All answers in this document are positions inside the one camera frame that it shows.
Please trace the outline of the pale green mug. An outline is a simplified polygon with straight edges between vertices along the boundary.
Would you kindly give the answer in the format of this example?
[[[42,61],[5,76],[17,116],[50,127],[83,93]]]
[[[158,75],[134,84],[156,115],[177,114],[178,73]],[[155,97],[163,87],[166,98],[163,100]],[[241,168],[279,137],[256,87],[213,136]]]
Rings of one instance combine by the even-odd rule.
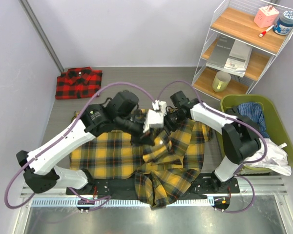
[[[224,91],[230,81],[231,81],[231,75],[229,73],[218,71],[212,83],[213,91],[215,92]]]

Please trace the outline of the blue checked shirt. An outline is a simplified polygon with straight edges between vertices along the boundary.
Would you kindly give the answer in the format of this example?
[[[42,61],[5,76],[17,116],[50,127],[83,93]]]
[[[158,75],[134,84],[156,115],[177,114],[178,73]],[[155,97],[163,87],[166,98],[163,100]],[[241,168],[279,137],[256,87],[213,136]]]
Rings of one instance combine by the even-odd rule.
[[[255,102],[242,103],[237,106],[239,114],[249,117],[259,127],[259,132],[263,138],[270,138],[267,129],[264,114],[261,106]]]

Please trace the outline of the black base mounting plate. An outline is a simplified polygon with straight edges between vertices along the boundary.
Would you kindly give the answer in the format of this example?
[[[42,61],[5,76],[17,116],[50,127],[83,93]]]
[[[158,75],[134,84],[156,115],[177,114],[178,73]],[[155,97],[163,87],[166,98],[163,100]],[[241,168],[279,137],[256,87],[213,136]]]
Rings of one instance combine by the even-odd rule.
[[[189,188],[181,195],[173,199],[177,200],[190,200],[190,199],[206,199],[209,195],[215,194],[220,197],[221,194],[226,194],[226,199],[230,199],[232,194],[240,193],[240,188],[236,178],[224,182],[220,187],[216,187],[216,177],[213,173],[203,173],[199,175],[194,181],[190,183]],[[102,198],[104,196],[111,196],[112,199],[120,200],[139,200],[135,191],[135,179],[131,176],[124,180],[104,180],[96,179],[84,189],[70,189],[67,188],[67,195],[78,194],[92,195],[94,197]]]

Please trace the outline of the red black plaid shirt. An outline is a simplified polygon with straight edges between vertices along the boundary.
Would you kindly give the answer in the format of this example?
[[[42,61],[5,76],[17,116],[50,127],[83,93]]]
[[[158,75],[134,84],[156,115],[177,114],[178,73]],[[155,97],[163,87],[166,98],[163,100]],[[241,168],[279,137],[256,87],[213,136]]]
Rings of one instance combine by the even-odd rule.
[[[55,99],[90,98],[100,90],[102,77],[102,70],[70,68],[57,77]]]

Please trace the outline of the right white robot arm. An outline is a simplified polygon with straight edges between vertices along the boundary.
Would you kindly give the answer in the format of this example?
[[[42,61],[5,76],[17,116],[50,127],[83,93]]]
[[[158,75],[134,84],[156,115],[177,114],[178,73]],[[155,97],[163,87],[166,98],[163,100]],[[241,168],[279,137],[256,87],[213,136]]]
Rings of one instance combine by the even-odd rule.
[[[176,110],[164,117],[164,129],[170,133],[177,130],[181,122],[191,119],[214,129],[222,135],[225,156],[211,173],[211,188],[223,192],[245,159],[253,156],[260,148],[260,134],[248,117],[237,117],[210,108],[198,99],[190,100],[182,91],[170,96]]]

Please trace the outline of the pink cube power strip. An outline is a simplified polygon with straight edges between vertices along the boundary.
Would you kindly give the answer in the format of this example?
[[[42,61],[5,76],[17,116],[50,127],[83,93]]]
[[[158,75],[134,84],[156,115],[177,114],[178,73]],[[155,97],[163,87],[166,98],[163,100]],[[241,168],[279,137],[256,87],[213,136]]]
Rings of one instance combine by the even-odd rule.
[[[253,21],[259,28],[265,28],[273,25],[278,15],[279,11],[274,6],[268,5],[259,8]]]

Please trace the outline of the red white marker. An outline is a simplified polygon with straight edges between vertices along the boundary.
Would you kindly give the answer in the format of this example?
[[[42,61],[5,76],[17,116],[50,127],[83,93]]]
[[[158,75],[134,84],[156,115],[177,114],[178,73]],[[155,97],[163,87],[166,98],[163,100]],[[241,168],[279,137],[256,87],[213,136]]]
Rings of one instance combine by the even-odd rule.
[[[271,25],[271,26],[270,26],[269,28],[267,28],[265,31],[261,32],[261,33],[259,34],[259,37],[262,38],[263,36],[265,36],[265,34],[266,34],[267,32],[269,32],[271,29],[273,29],[273,27],[274,27],[274,25]]]

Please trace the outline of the white shirt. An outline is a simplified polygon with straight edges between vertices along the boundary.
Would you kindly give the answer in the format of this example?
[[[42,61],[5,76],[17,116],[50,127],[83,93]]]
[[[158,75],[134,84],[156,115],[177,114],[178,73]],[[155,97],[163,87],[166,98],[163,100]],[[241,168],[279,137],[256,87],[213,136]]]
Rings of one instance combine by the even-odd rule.
[[[290,176],[292,169],[288,163],[288,154],[283,150],[287,144],[276,145],[269,138],[265,138],[265,142],[268,147],[265,158],[259,162],[247,163],[246,165],[255,168],[267,168],[284,176]]]

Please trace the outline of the grey corner wall post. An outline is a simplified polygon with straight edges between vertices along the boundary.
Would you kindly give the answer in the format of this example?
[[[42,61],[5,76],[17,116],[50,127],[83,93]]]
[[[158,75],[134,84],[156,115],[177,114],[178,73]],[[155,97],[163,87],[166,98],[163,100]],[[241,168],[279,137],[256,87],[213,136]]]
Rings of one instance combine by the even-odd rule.
[[[46,33],[44,32],[36,14],[34,13],[30,3],[28,0],[19,0],[24,12],[27,14],[32,26],[34,27],[35,31],[37,32],[38,36],[40,37],[45,49],[49,53],[50,57],[52,58],[53,62],[55,63],[56,67],[60,72],[64,71],[64,67],[62,66],[53,46],[51,45]]]

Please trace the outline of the white paper manuals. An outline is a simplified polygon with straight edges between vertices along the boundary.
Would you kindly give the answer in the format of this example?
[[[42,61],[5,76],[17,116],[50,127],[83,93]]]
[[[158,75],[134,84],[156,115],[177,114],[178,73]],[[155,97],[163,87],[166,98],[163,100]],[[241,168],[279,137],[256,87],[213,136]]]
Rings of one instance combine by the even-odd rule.
[[[234,76],[243,77],[246,73],[246,69],[250,60],[252,47],[235,40],[232,50],[229,54],[224,67],[218,67],[210,63],[206,63],[206,66],[218,71],[223,71]]]

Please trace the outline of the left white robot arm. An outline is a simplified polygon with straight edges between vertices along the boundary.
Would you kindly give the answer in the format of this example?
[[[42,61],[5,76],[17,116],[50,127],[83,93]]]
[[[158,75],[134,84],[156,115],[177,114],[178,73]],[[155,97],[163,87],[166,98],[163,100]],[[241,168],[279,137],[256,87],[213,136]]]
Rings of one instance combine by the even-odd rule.
[[[134,93],[120,91],[104,103],[88,105],[66,129],[43,146],[18,152],[17,160],[24,167],[26,184],[36,194],[62,187],[72,188],[80,195],[90,194],[95,181],[87,169],[71,170],[57,163],[83,144],[113,130],[122,130],[134,140],[152,145],[147,136],[148,126],[129,117],[138,106],[139,99]]]

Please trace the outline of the yellow plaid long sleeve shirt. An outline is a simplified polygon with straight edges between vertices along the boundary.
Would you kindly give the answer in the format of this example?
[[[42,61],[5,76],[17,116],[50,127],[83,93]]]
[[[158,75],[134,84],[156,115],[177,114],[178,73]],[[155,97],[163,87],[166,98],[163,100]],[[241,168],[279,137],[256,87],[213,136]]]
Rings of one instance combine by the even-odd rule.
[[[186,119],[168,134],[155,129],[155,144],[133,145],[120,130],[104,133],[70,154],[70,169],[87,169],[94,179],[134,177],[138,199],[152,207],[178,200],[199,176],[211,128]]]

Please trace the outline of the blue lidded jar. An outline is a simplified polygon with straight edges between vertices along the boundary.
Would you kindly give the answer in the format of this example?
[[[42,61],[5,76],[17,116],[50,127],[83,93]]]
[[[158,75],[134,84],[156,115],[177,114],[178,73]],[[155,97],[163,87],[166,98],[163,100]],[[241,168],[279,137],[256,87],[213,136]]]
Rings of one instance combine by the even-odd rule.
[[[278,34],[285,36],[293,28],[293,11],[284,11],[278,18],[276,24],[273,27],[273,31]]]

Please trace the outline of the aluminium rail frame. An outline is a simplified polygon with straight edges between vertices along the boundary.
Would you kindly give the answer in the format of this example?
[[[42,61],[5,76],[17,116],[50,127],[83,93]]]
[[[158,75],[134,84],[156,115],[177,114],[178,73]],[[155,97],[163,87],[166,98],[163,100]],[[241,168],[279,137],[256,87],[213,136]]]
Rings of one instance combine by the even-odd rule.
[[[16,234],[293,234],[288,193],[278,175],[236,178],[240,193],[214,199],[214,206],[32,207],[38,197],[76,197],[56,188],[21,208]]]

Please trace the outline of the grey setup guide booklet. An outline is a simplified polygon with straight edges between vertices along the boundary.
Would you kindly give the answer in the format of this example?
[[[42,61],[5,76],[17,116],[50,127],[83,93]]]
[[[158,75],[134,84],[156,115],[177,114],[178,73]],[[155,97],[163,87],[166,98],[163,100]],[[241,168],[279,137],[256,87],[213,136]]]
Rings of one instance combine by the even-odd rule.
[[[208,63],[224,67],[234,43],[235,39],[221,35],[208,59]]]

